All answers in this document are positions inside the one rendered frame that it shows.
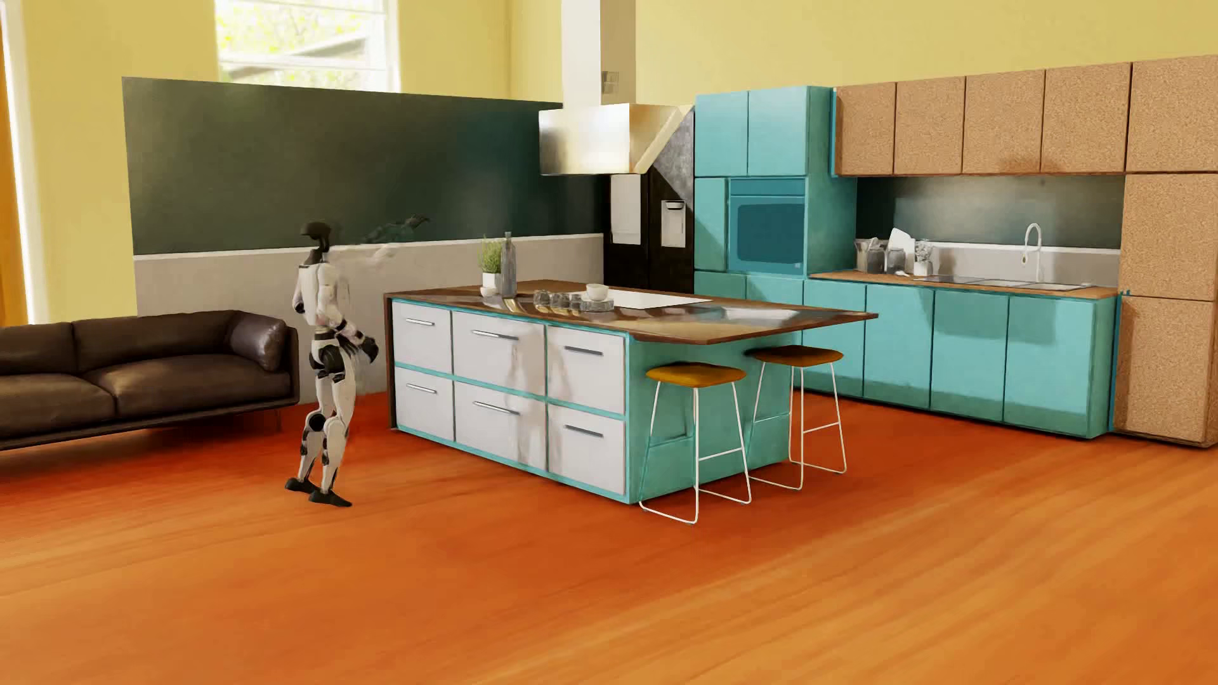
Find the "white induction cooktop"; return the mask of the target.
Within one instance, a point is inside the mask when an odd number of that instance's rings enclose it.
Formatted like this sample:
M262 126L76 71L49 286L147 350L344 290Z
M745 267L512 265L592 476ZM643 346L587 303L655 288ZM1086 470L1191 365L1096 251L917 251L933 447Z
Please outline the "white induction cooktop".
M711 303L711 299L624 289L609 289L608 301L611 301L615 308L633 311L682 307L689 303Z

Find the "cork tall cabinet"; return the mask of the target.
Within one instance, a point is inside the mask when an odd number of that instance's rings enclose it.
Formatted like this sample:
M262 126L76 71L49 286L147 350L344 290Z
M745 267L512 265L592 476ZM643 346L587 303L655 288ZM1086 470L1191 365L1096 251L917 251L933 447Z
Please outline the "cork tall cabinet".
M1125 178L1113 428L1218 444L1218 173Z

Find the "teal tall cabinet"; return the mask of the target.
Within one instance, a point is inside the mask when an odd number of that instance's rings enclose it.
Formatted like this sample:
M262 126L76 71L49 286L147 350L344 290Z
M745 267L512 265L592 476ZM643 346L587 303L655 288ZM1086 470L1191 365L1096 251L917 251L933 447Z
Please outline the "teal tall cabinet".
M698 95L694 106L694 293L803 303L811 274L854 266L857 180L834 169L836 91L783 87ZM805 274L727 268L727 180L804 177Z

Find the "teal kitchen island white drawers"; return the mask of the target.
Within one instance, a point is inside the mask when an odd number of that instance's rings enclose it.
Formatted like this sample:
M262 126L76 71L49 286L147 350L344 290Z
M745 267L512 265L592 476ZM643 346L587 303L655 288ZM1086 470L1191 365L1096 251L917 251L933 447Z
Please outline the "teal kitchen island white drawers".
M644 497L655 508L669 492L693 491L693 405L691 389L663 385L641 489L657 386L647 371L676 362L744 371L736 386L748 446L762 364L747 352L801 345L801 332L875 319L855 310L652 290L637 291L711 303L633 311L604 301L587 311L583 301L580 313L532 303L537 289L583 297L585 288L540 279L520 283L508 300L482 297L476 285L385 294L391 427L622 505ZM780 417L758 425L749 475L784 463L799 478L787 460L787 444L799 441L790 390L789 368L769 364L758 418ZM739 446L728 385L700 390L699 433L702 456ZM705 460L702 489L744 500L742 469L738 452Z

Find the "steel range hood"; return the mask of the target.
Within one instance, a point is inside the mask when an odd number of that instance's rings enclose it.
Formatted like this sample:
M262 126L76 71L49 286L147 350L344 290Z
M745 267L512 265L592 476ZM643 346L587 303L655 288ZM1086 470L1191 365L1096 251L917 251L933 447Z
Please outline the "steel range hood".
M636 0L561 0L560 108L540 111L543 176L646 174L693 105L636 99Z

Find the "dark brown leather sofa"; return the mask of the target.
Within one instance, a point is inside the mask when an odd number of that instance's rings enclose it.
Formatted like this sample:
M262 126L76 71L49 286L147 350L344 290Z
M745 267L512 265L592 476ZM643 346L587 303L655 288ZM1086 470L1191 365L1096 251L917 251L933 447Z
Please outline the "dark brown leather sofa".
M0 327L0 452L298 402L298 334L218 310Z

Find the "teal built-in wall oven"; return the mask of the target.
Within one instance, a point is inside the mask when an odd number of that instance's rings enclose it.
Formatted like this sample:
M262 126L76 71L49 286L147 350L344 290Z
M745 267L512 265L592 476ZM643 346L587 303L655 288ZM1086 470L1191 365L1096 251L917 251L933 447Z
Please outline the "teal built-in wall oven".
M727 268L805 274L804 177L727 180Z

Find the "steel kitchen sink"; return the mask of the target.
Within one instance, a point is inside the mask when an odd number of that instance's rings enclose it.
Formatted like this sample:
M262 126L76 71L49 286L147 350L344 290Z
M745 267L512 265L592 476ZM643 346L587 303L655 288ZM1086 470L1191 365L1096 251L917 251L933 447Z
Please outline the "steel kitchen sink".
M1074 291L1086 288L1093 288L1093 284L1058 284L1058 283L1034 283L1034 282L1019 282L1012 279L1000 279L1000 278L976 278L976 277L963 277L952 274L938 274L929 277L915 278L917 283L927 284L948 284L948 285L970 285L979 288L1009 288L1009 289L1021 289L1021 290L1035 290L1035 291Z

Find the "bright window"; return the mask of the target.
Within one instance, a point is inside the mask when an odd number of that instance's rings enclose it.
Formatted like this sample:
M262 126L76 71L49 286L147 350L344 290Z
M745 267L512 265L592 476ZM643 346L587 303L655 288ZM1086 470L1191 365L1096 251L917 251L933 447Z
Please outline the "bright window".
M390 0L214 0L225 83L396 91Z

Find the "cork upper wall cabinets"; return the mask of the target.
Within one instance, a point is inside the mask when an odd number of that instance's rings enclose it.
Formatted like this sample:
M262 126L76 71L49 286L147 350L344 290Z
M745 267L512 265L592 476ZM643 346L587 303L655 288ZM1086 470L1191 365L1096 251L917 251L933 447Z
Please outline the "cork upper wall cabinets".
M844 177L1218 174L1218 55L839 87Z

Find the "white humanoid robot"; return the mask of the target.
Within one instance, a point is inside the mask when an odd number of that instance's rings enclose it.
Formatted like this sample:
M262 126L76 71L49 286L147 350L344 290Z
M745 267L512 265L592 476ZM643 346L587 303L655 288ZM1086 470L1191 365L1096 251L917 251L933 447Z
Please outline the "white humanoid robot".
M358 386L361 336L368 336L339 306L343 273L329 261L331 225L311 221L301 229L318 245L298 264L292 307L312 328L308 363L314 373L318 407L307 414L298 442L298 469L285 489L307 492L315 505L351 507L334 491L343 463Z

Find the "teal base cabinets wooden counter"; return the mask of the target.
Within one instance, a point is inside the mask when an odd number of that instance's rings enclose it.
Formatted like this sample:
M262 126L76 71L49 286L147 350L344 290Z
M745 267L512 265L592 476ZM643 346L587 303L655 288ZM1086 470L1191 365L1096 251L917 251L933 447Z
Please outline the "teal base cabinets wooden counter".
M804 303L875 314L801 335L843 353L842 396L1084 439L1112 429L1114 288L1035 291L843 271L811 275ZM827 371L806 382L832 391Z

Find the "black refrigerator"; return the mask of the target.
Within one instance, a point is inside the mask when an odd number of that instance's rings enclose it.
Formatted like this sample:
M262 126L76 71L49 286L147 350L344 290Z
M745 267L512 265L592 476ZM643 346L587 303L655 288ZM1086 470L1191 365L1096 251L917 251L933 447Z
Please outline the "black refrigerator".
M609 229L603 277L611 288L693 293L693 177L646 174L609 177Z

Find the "orange curtain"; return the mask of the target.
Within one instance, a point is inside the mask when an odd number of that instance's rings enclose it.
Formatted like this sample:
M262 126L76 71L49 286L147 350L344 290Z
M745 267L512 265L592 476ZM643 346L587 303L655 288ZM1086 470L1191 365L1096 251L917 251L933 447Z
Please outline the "orange curtain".
M9 28L0 2L0 327L28 323L9 76Z

